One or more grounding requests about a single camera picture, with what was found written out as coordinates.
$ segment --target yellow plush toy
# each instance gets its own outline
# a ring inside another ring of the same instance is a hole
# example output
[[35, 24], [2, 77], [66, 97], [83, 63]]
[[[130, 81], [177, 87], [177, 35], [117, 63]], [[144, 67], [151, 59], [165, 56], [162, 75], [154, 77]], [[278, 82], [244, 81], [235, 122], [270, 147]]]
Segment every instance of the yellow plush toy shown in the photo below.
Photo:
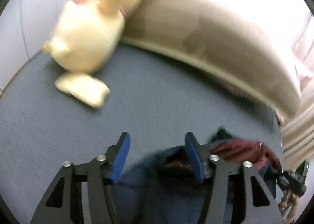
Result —
[[109, 88], [91, 77], [115, 50], [125, 25], [141, 0], [68, 1], [44, 51], [68, 71], [56, 87], [92, 107], [103, 105]]

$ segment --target robotic device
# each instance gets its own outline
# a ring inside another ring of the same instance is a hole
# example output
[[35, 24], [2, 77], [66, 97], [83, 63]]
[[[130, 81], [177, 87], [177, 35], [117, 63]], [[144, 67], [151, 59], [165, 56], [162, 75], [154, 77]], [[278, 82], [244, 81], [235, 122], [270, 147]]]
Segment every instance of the robotic device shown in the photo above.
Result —
[[[83, 224], [81, 182], [88, 184], [92, 223], [118, 223], [108, 187], [119, 181], [129, 146], [130, 136], [124, 132], [105, 155], [89, 163], [73, 165], [65, 161], [41, 199], [31, 224]], [[185, 136], [185, 150], [195, 178], [208, 186], [198, 224], [223, 223], [229, 181], [234, 181], [236, 202], [232, 223], [284, 223], [271, 192], [251, 162], [232, 164], [211, 155], [204, 145], [198, 144], [192, 132]], [[278, 177], [281, 189], [302, 196], [307, 169], [308, 164], [296, 173], [282, 171]]]

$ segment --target stuffed animal's foot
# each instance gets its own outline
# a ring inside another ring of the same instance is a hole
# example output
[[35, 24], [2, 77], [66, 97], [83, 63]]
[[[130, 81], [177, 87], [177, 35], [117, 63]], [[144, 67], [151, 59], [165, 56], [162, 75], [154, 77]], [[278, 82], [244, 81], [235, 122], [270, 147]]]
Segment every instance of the stuffed animal's foot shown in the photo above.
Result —
[[85, 73], [66, 73], [55, 81], [55, 86], [93, 108], [101, 107], [110, 93], [105, 83]]

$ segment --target curtain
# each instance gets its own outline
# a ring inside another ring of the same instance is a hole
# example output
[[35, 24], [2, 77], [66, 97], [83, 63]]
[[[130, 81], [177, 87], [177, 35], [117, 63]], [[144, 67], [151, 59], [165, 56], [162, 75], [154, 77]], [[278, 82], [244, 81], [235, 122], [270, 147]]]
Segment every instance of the curtain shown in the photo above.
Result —
[[301, 104], [291, 120], [282, 126], [285, 164], [296, 169], [314, 155], [314, 17], [293, 47], [300, 79]]

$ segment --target tile grout line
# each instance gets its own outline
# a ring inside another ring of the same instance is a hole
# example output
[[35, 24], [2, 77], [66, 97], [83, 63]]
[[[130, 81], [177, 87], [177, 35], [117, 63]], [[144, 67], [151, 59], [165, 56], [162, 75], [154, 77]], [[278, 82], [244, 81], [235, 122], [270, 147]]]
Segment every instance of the tile grout line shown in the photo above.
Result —
[[29, 59], [28, 49], [27, 49], [27, 46], [26, 46], [26, 40], [25, 40], [25, 35], [24, 35], [23, 15], [22, 15], [22, 0], [20, 0], [20, 2], [19, 2], [19, 10], [20, 10], [20, 26], [21, 26], [21, 31], [22, 31], [23, 43], [24, 43], [24, 47], [25, 47], [25, 51], [26, 51], [27, 57]]

